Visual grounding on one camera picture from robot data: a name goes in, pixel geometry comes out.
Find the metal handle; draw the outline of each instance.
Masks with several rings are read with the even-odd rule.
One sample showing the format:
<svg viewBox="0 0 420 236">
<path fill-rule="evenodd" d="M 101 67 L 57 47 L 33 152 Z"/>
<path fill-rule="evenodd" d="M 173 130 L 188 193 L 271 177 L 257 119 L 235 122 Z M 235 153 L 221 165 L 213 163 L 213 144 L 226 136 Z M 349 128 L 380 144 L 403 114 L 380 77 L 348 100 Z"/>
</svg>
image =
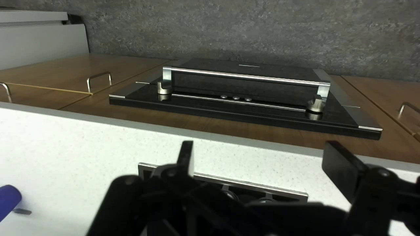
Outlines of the metal handle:
<svg viewBox="0 0 420 236">
<path fill-rule="evenodd" d="M 398 111 L 398 119 L 402 119 L 403 114 L 404 114 L 404 110 L 406 107 L 410 107 L 411 110 L 414 110 L 415 113 L 420 114 L 420 109 L 415 105 L 412 105 L 411 102 L 403 102 L 402 106 L 399 107 L 399 111 Z M 407 128 L 407 131 L 420 142 L 420 131 L 411 131 Z"/>
<path fill-rule="evenodd" d="M 91 85 L 91 81 L 95 80 L 95 79 L 99 79 L 104 75 L 108 75 L 108 83 L 109 85 L 113 85 L 113 77 L 110 75 L 110 72 L 104 72 L 104 73 L 97 73 L 97 75 L 92 75 L 87 79 L 87 86 L 88 86 L 88 92 L 92 93 L 92 85 Z"/>
<path fill-rule="evenodd" d="M 8 101 L 12 102 L 12 93 L 11 93 L 9 85 L 5 83 L 2 83 L 2 86 L 4 88 L 5 94 L 8 96 Z"/>
</svg>

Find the textured wall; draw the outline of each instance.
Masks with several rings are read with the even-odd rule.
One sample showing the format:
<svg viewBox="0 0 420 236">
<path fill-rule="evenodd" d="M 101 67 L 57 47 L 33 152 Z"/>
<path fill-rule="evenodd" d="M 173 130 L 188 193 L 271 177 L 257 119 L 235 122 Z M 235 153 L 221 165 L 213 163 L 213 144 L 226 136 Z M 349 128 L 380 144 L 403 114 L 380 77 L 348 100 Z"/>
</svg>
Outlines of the textured wall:
<svg viewBox="0 0 420 236">
<path fill-rule="evenodd" d="M 420 81 L 419 0 L 0 0 L 84 18 L 93 52 L 290 63 Z"/>
</svg>

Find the blue object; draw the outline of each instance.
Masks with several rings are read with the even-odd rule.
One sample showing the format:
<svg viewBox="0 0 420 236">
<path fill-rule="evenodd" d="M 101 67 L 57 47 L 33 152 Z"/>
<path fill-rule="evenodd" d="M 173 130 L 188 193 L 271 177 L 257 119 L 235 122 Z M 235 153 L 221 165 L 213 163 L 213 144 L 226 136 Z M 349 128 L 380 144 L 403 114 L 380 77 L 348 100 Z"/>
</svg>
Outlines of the blue object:
<svg viewBox="0 0 420 236">
<path fill-rule="evenodd" d="M 0 187 L 0 222 L 21 202 L 23 194 L 12 185 Z"/>
</svg>

